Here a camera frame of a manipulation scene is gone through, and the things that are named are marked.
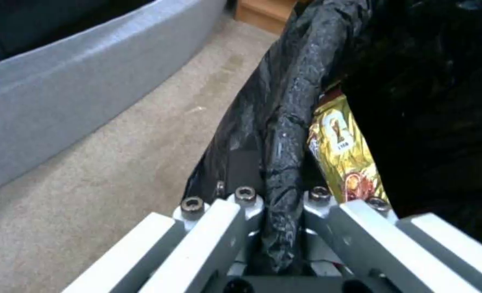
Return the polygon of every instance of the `food wrapper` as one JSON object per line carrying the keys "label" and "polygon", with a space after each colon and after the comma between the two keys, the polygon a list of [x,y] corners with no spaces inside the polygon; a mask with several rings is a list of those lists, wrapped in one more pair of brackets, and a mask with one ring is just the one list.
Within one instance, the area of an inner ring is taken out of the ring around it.
{"label": "food wrapper", "polygon": [[368,144],[340,85],[328,89],[314,112],[308,147],[337,202],[379,197],[389,203]]}

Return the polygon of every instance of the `screw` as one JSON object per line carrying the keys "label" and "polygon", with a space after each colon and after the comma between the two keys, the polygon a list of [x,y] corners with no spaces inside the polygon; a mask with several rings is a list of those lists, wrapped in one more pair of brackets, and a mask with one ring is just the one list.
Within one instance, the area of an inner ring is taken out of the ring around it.
{"label": "screw", "polygon": [[215,196],[217,198],[224,198],[225,196],[225,182],[218,181],[215,185]]}
{"label": "screw", "polygon": [[249,186],[238,187],[234,194],[237,203],[254,203],[256,201],[256,190]]}
{"label": "screw", "polygon": [[203,200],[198,197],[185,198],[180,207],[182,215],[186,218],[200,217],[205,210]]}
{"label": "screw", "polygon": [[366,199],[366,203],[368,203],[371,208],[381,213],[382,215],[386,215],[386,213],[389,212],[391,209],[390,204],[388,204],[388,202],[379,197],[370,197]]}
{"label": "screw", "polygon": [[331,197],[329,191],[323,186],[315,186],[308,193],[308,199],[316,202],[328,201]]}

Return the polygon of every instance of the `black garbage bag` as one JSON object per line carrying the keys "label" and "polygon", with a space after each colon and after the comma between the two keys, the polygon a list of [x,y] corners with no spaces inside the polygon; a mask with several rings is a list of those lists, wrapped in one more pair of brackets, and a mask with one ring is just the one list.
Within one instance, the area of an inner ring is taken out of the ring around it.
{"label": "black garbage bag", "polygon": [[222,196],[215,186],[223,181],[226,194],[250,184],[265,198],[262,251],[268,262],[262,266],[269,272],[286,269],[299,252],[300,170],[322,78],[370,16],[366,0],[297,4],[188,179],[184,197],[212,202]]}
{"label": "black garbage bag", "polygon": [[342,67],[384,189],[482,242],[482,0],[382,8]]}
{"label": "black garbage bag", "polygon": [[300,195],[323,182],[308,126],[336,79],[399,216],[434,212],[482,241],[482,0],[298,4],[184,197],[254,186],[267,208],[259,273],[300,271]]}

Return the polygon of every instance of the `beige carpet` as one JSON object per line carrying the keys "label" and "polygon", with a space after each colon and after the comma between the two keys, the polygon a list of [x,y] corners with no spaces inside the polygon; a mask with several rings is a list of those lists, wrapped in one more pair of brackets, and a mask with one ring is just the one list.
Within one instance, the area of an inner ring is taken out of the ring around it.
{"label": "beige carpet", "polygon": [[143,100],[0,188],[0,292],[57,292],[154,211],[169,215],[275,35],[224,16]]}

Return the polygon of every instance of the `wooden stair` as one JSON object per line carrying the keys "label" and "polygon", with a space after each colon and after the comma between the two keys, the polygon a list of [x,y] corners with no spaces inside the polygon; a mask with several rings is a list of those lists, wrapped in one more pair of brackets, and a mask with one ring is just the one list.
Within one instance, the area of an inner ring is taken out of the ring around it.
{"label": "wooden stair", "polygon": [[237,0],[235,20],[280,35],[297,0]]}

